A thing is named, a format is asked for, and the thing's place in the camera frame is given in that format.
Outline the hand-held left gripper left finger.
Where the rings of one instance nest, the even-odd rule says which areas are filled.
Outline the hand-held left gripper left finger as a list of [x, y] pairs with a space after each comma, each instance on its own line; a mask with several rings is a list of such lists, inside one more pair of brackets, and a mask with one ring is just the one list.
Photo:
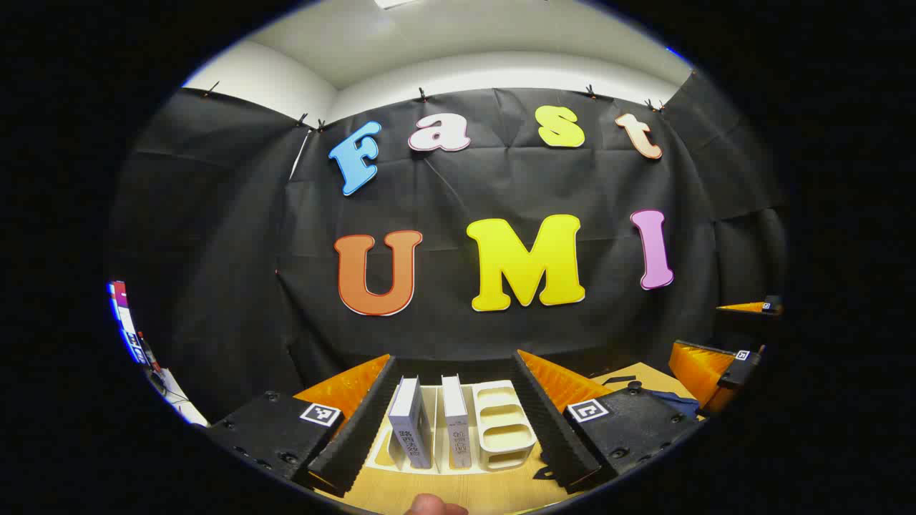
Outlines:
[[266, 391], [206, 434], [269, 475], [343, 496], [369, 456], [396, 372], [396, 359], [381, 355], [294, 396]]

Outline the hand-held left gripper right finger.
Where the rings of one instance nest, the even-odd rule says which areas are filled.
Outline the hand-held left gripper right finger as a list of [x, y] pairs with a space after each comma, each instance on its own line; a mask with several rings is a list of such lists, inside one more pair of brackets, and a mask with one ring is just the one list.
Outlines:
[[631, 381], [617, 391], [517, 350], [512, 382], [541, 457], [569, 493], [641, 469], [701, 426]]

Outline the blue schoolbag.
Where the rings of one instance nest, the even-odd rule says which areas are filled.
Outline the blue schoolbag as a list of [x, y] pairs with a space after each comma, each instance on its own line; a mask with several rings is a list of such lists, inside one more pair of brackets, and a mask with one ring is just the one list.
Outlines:
[[[635, 376], [619, 376], [619, 377], [609, 377], [606, 378], [602, 385], [608, 388], [621, 386], [624, 384], [638, 383], [641, 386], [641, 382]], [[673, 392], [664, 392], [664, 391], [655, 391], [655, 389], [643, 388], [645, 391], [654, 395], [655, 397], [662, 400], [668, 407], [674, 408], [678, 413], [683, 414], [689, 418], [699, 418], [701, 417], [699, 413], [699, 401], [694, 400], [693, 398], [684, 398], [674, 394]]]

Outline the white bookshelf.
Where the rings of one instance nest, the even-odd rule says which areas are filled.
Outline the white bookshelf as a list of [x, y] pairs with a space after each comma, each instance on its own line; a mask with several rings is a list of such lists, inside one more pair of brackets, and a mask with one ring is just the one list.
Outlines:
[[480, 475], [523, 466], [537, 437], [521, 406], [511, 381], [464, 383], [462, 397], [467, 407], [467, 450], [470, 463], [458, 466], [452, 450], [441, 386], [422, 386], [422, 400], [432, 423], [432, 467], [416, 469], [403, 452], [389, 419], [383, 417], [379, 434], [371, 447], [366, 466], [414, 475]]

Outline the book with grey printed cover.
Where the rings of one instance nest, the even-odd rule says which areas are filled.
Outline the book with grey printed cover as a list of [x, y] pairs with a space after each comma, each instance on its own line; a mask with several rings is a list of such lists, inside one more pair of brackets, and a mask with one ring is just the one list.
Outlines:
[[432, 469], [433, 427], [418, 378], [400, 378], [387, 418], [410, 466], [413, 469]]

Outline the book with blue edged cover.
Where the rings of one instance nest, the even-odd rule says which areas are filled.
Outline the book with blue edged cover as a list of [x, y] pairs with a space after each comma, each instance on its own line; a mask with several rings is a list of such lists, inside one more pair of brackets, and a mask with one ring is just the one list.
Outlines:
[[469, 411], [458, 375], [442, 376], [442, 400], [449, 438], [449, 467], [471, 469]]

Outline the white cluttered desk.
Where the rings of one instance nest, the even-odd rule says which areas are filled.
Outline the white cluttered desk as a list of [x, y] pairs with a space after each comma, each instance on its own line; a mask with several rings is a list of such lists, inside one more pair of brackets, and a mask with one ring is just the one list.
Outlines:
[[160, 371], [148, 371], [147, 377], [155, 391], [184, 421], [203, 427], [209, 426], [206, 418], [200, 414], [180, 385], [177, 384], [177, 379], [173, 377], [169, 369], [161, 368]]

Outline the black backdrop cloth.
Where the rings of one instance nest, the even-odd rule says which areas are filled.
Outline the black backdrop cloth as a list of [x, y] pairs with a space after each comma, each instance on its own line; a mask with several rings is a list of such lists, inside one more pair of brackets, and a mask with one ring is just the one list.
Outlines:
[[[400, 102], [323, 131], [178, 92], [129, 154], [106, 254], [135, 322], [210, 420], [379, 355], [494, 378], [517, 349], [583, 375], [665, 369], [720, 305], [782, 294], [785, 205], [746, 118], [693, 73], [655, 113], [579, 92]], [[467, 226], [529, 247], [579, 219], [585, 299], [477, 312]]]

